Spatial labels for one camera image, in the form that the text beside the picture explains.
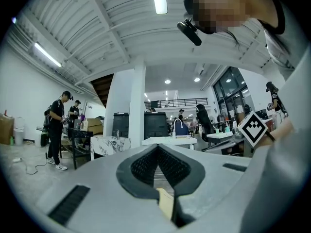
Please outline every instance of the backpack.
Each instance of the backpack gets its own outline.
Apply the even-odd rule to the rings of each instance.
[[[51,124],[51,120],[52,120],[52,117],[50,116],[50,110],[51,110],[51,107],[52,105],[50,105],[47,110],[44,112],[44,122],[43,122],[43,127],[44,128],[49,128],[50,127],[50,124]]]

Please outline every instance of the trash can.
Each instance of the trash can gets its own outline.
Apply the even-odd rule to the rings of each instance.
[[[14,131],[15,145],[17,146],[23,145],[23,141],[24,141],[24,119],[23,118],[18,117],[15,120],[15,127],[13,131]]]

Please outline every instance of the table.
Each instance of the table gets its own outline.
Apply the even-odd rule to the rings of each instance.
[[[164,136],[164,137],[150,137],[146,140],[143,140],[141,144],[145,145],[152,145],[152,144],[172,144],[172,145],[189,145],[191,150],[194,150],[194,144],[197,143],[197,140],[193,137],[188,135],[179,135],[176,138],[172,136]]]
[[[208,145],[210,146],[211,142],[213,143],[221,143],[230,139],[233,136],[232,131],[218,134],[207,134],[206,137],[208,139]]]
[[[72,153],[73,166],[74,166],[74,169],[77,169],[76,158],[85,157],[85,156],[89,157],[90,156],[90,150],[80,149],[80,148],[76,147],[74,140],[75,140],[75,138],[92,137],[93,132],[64,127],[63,133],[68,134],[68,132],[71,132],[71,148],[69,147],[69,145],[61,145],[61,147],[65,148],[67,151]]]
[[[123,152],[131,148],[131,140],[125,137],[95,135],[91,137],[91,160]]]

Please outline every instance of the white wall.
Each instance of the white wall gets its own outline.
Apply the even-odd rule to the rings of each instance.
[[[133,75],[134,69],[116,72],[113,75],[106,106],[104,136],[112,135],[114,113],[130,112]]]
[[[96,118],[98,116],[105,116],[106,109],[103,105],[97,103],[88,102],[86,106],[85,116],[86,118]]]
[[[8,115],[25,120],[25,139],[35,140],[36,127],[43,127],[44,111],[65,90],[69,89],[39,73],[3,46],[0,52],[0,113],[7,110]],[[73,92],[72,95],[74,101],[80,100],[82,105],[89,99]],[[74,101],[64,104],[65,114]]]

